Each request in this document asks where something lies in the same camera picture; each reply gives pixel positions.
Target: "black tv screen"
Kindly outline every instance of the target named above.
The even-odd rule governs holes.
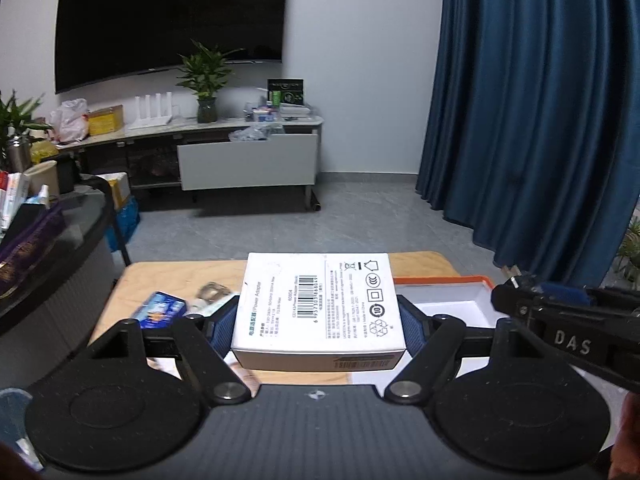
[[[59,0],[56,93],[176,66],[191,40],[280,60],[285,0]]]

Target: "clear plastic bag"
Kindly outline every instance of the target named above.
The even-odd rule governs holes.
[[[89,133],[89,108],[86,99],[64,101],[51,112],[51,120],[58,142],[83,140]]]
[[[244,142],[245,140],[267,140],[273,134],[283,134],[284,128],[281,124],[261,123],[252,124],[243,130],[236,130],[229,134],[231,142]]]

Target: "white router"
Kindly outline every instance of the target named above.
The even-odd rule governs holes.
[[[165,124],[169,124],[173,115],[172,111],[172,102],[171,102],[172,94],[171,92],[166,93],[166,115],[162,115],[162,95],[156,94],[156,116],[151,116],[151,95],[145,95],[145,111],[146,117],[142,118],[140,116],[140,96],[136,95],[136,120],[133,121],[129,125],[129,130],[138,130],[140,128],[150,128],[152,126],[164,126]]]

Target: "power adapter box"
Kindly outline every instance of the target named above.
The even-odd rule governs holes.
[[[392,369],[405,344],[388,254],[249,254],[231,348],[250,370]]]

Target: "glass tabletop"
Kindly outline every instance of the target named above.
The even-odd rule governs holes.
[[[77,185],[70,193],[60,197],[62,215],[65,221],[64,230],[55,238],[46,254],[30,269],[16,289],[5,298],[0,298],[0,333],[6,330],[3,327],[3,317],[9,311],[18,308],[23,310],[21,303],[25,305],[25,316],[37,307],[31,305],[31,295],[43,285],[47,288],[54,286],[54,290],[63,283],[84,262],[78,262],[78,253],[85,245],[88,238],[99,240],[104,235],[105,216],[107,214],[106,199],[104,194],[93,187]],[[96,233],[96,227],[100,226],[100,233]]]

